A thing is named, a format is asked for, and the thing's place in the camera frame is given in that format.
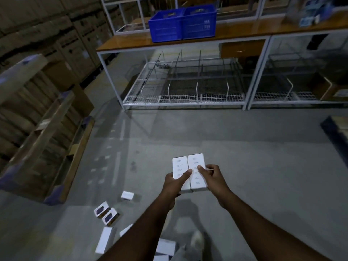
white box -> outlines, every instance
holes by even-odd
[[[124,191],[121,195],[121,198],[124,200],[133,200],[134,197],[134,193],[128,192],[128,191]]]
[[[189,168],[192,169],[192,174],[190,176],[191,189],[193,191],[209,190],[207,182],[197,169],[198,165],[205,168],[203,153],[189,155],[187,156],[187,160],[189,162]]]
[[[95,249],[97,254],[104,254],[113,245],[113,240],[115,237],[113,235],[113,228],[103,228],[102,235],[100,236],[97,248]]]
[[[111,208],[102,218],[102,221],[105,225],[110,226],[119,215],[120,214],[114,208]]]
[[[169,255],[155,255],[154,261],[169,261]]]
[[[127,228],[124,228],[122,231],[120,231],[120,237],[123,236],[132,226],[133,226],[133,224],[131,224]]]
[[[187,157],[176,157],[173,158],[173,178],[178,179],[181,175],[189,169],[189,164],[187,162]],[[180,193],[192,192],[190,179],[188,178],[181,188]]]
[[[176,242],[159,238],[156,253],[173,256],[175,254]]]
[[[107,202],[103,202],[101,205],[99,205],[95,210],[94,214],[98,218],[104,217],[104,215],[110,210],[110,207]]]

shoe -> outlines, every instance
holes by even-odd
[[[195,231],[191,238],[191,246],[202,253],[204,249],[204,236],[200,231]]]

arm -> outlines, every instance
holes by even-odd
[[[329,261],[296,237],[272,224],[243,202],[227,186],[217,165],[198,166],[211,192],[232,216],[257,260]]]
[[[146,209],[135,224],[98,261],[153,260],[159,237],[169,210],[192,170],[175,180],[166,175],[162,192]]]

wooden table top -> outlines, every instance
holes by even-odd
[[[153,43],[150,32],[115,35],[106,43],[97,48],[97,51],[156,47],[161,45],[186,44],[222,39],[246,38],[252,36],[289,34],[296,32],[310,32],[320,30],[335,30],[348,28],[348,13],[339,11],[326,21],[310,27],[298,27],[285,22],[283,18],[268,18],[255,21],[241,21],[221,23],[216,25],[215,37],[203,39],[177,40],[170,42]]]

concrete floor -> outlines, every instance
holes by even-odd
[[[93,209],[107,200],[121,212],[114,224],[116,241],[159,194],[172,158],[202,152],[255,210],[329,258],[346,260],[348,169],[319,123],[347,110],[124,113],[110,86],[89,90],[90,95],[99,90],[91,96],[96,123],[67,202],[45,206],[0,191],[1,259],[96,260],[104,225]],[[136,193],[134,202],[120,200],[124,190]],[[184,244],[196,229],[207,234],[207,260],[255,260],[232,218],[208,191],[177,198],[162,237]]]

